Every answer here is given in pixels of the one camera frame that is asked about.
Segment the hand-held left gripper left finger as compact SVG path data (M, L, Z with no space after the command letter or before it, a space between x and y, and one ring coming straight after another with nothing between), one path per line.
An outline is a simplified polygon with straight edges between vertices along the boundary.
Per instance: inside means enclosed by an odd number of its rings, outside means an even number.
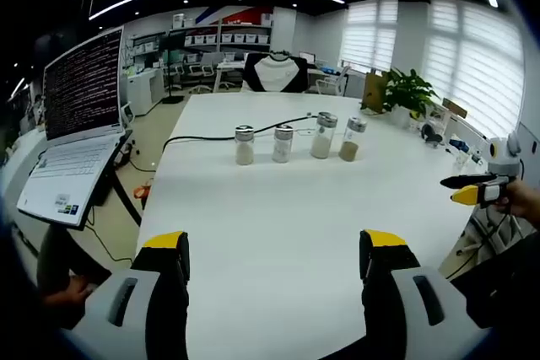
M186 359L188 233L149 239L85 303L67 338L85 359Z

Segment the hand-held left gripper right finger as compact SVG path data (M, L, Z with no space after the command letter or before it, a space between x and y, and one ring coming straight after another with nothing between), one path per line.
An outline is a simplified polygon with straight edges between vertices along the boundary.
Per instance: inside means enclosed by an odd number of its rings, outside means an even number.
M360 231L359 275L368 348L378 358L465 359L489 335L465 296L395 234Z

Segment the person's right hand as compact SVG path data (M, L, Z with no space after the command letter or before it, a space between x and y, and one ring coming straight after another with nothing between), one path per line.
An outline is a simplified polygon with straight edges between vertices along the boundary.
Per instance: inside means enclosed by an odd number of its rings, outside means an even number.
M539 191L532 189L524 182L515 180L509 183L506 186L505 195L494 206L499 212L527 220L536 230L539 230Z

